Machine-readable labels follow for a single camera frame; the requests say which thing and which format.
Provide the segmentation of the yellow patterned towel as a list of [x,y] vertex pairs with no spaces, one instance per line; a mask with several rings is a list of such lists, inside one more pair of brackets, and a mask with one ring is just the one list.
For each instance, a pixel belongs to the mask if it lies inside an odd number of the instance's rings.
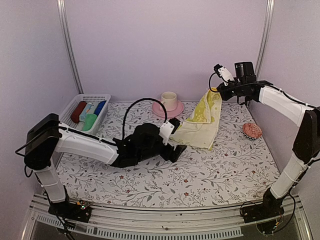
[[192,114],[184,120],[171,140],[194,148],[211,150],[219,130],[222,98],[218,90],[207,90]]

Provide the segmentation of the green microfibre towel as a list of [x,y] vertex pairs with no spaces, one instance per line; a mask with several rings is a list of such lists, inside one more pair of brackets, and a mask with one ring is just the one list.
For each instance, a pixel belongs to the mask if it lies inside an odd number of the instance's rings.
[[82,127],[82,131],[89,131],[96,122],[97,118],[98,116],[94,113],[87,114],[84,121],[84,125]]

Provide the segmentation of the white plastic basket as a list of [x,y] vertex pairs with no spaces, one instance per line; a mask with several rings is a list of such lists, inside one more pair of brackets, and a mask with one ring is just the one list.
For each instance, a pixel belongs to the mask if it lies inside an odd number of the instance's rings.
[[96,135],[110,99],[109,94],[78,94],[59,115],[59,120],[78,131]]

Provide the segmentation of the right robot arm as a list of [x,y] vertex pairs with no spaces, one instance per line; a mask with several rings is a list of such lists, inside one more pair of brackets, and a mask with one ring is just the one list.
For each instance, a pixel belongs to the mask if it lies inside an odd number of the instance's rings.
[[217,91],[224,101],[233,97],[244,98],[246,103],[260,103],[264,109],[270,108],[286,118],[280,123],[276,123],[275,117],[267,121],[269,127],[280,131],[274,133],[273,140],[276,137],[280,140],[288,137],[292,144],[292,149],[286,150],[287,154],[291,153],[290,159],[278,180],[265,193],[264,199],[270,199],[258,208],[262,218],[269,218],[278,210],[275,200],[287,195],[307,169],[320,159],[320,109],[291,96],[266,80],[258,80],[250,61],[237,62],[234,67],[236,76],[220,64],[213,67],[214,73],[222,81]]

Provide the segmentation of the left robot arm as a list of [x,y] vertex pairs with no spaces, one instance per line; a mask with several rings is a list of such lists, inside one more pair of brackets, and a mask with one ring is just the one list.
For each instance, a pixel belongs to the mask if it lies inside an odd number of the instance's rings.
[[75,211],[74,205],[68,201],[66,188],[53,166],[54,153],[78,155],[115,168],[136,166],[156,156],[175,163],[187,148],[169,144],[179,124],[176,118],[165,121],[160,127],[143,123],[130,135],[107,141],[69,127],[60,122],[57,114],[50,113],[27,133],[26,144],[15,153],[20,155],[24,151],[24,164],[38,177],[55,209],[63,217],[70,217]]

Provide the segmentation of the cream ceramic mug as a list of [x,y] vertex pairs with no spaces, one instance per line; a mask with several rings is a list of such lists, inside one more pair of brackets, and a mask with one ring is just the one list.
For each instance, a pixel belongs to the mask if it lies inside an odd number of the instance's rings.
[[175,92],[166,91],[161,94],[161,103],[167,111],[173,111],[177,108],[178,100]]

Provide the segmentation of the light blue rolled towel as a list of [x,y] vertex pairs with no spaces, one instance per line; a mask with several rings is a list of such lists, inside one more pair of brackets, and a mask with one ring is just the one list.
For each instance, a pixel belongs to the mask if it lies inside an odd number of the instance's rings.
[[81,114],[79,115],[79,121],[84,122],[87,114],[93,114],[96,109],[97,104],[94,102],[89,102],[85,105]]

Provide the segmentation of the dark red rolled towel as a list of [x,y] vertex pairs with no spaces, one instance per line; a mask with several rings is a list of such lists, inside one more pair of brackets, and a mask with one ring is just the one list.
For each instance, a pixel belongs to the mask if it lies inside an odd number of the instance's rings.
[[87,103],[85,101],[80,101],[77,107],[74,109],[72,114],[70,115],[70,119],[73,123],[78,124],[80,122],[80,114],[86,107]]

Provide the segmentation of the right aluminium frame post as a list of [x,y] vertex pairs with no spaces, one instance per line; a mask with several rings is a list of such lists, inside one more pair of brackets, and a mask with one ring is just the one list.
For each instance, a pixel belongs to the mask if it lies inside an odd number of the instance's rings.
[[266,1],[266,9],[265,9],[265,15],[264,15],[261,41],[260,41],[259,51],[257,55],[256,65],[255,65],[255,73],[258,79],[260,78],[260,74],[263,68],[263,62],[264,62],[268,40],[269,40],[271,27],[272,27],[274,7],[275,7],[275,0]]

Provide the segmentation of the aluminium frame post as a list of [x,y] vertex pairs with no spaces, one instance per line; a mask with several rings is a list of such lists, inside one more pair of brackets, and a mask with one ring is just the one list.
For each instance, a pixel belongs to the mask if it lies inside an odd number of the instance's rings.
[[260,41],[259,51],[257,55],[256,65],[255,65],[255,73],[258,79],[260,78],[260,74],[263,68],[263,62],[264,62],[268,40],[269,40],[271,27],[272,27],[274,7],[275,7],[275,0],[266,1],[266,9],[265,9],[265,15],[264,15],[261,41]]
[[66,11],[66,5],[64,0],[57,0],[57,10],[58,10],[58,16],[59,16],[59,21],[61,25],[61,30],[62,30],[62,35],[66,47],[66,52],[71,68],[71,73],[74,79],[75,87],[78,92],[78,94],[83,94],[84,89],[80,80],[80,75],[79,71],[77,68],[77,63],[76,63],[76,58],[72,46],[72,40],[71,40],[71,35],[70,35],[70,30],[69,30],[69,25],[68,25],[68,18],[67,18],[67,11]]

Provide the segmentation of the front aluminium rail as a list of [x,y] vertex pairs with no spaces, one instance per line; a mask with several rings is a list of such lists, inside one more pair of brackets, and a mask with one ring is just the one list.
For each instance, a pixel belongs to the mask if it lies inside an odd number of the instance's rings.
[[68,232],[48,212],[47,198],[35,194],[23,229],[24,240],[312,240],[298,196],[283,202],[274,233],[267,230],[273,218],[245,222],[244,204],[193,208],[139,208],[93,204],[90,219],[71,222]]

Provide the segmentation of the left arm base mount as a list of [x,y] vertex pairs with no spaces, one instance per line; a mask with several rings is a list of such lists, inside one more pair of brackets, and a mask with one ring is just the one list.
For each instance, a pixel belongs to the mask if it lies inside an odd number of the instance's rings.
[[62,219],[88,223],[91,218],[92,208],[82,200],[72,203],[69,199],[53,203],[50,199],[48,213]]

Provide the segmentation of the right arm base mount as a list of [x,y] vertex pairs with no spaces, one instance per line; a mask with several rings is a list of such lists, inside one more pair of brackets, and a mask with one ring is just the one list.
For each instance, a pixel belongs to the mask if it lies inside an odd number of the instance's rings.
[[262,203],[252,203],[252,205],[242,205],[239,213],[245,223],[261,221],[274,218],[284,214],[283,199],[265,198]]

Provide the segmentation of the left aluminium frame post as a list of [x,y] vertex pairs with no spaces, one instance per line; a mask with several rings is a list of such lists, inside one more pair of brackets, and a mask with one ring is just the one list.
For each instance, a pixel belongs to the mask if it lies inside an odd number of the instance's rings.
[[71,40],[71,35],[70,35],[70,30],[69,30],[69,25],[68,25],[68,18],[67,18],[67,11],[66,11],[66,5],[64,0],[57,0],[57,10],[58,10],[58,16],[59,16],[59,21],[61,25],[61,30],[62,30],[62,35],[66,47],[66,52],[71,68],[71,73],[74,79],[75,87],[78,92],[78,94],[83,94],[84,89],[80,80],[80,75],[79,71],[77,68],[77,63],[76,63],[76,58],[72,46],[72,40]]

